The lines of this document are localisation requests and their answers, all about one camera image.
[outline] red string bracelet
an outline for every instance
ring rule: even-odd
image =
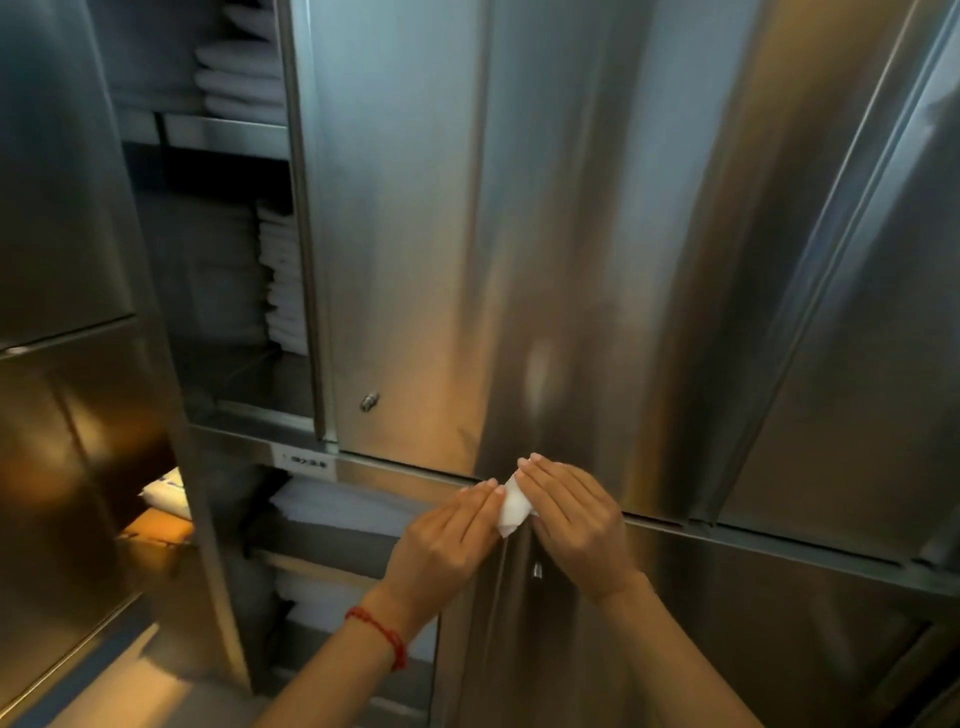
[[[394,666],[390,668],[390,672],[396,672],[399,669],[407,667],[407,645],[403,643],[403,638],[401,638],[396,631],[387,629],[380,624],[380,622],[374,619],[373,615],[363,607],[350,607],[347,610],[347,615],[344,617],[344,620],[350,619],[351,617],[356,617],[376,627],[377,631],[393,646],[395,655]]]

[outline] paper towel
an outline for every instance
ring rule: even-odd
[[[507,490],[507,496],[503,499],[503,505],[500,506],[500,520],[496,527],[500,531],[500,535],[507,538],[519,528],[521,523],[527,520],[527,516],[531,513],[537,514],[533,506],[530,505],[530,501],[527,500],[527,496],[516,484],[514,475],[510,476],[510,480],[504,483],[503,487]]]

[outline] left hand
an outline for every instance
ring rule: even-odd
[[[424,513],[394,546],[383,581],[361,605],[406,643],[437,616],[500,540],[503,486],[486,480]]]

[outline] label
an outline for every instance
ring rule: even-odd
[[[333,455],[278,443],[271,443],[270,450],[277,468],[318,480],[337,480],[337,461]]]

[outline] door knob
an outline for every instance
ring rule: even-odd
[[[363,412],[370,412],[376,404],[380,401],[380,394],[378,392],[370,392],[360,401],[360,410]]]

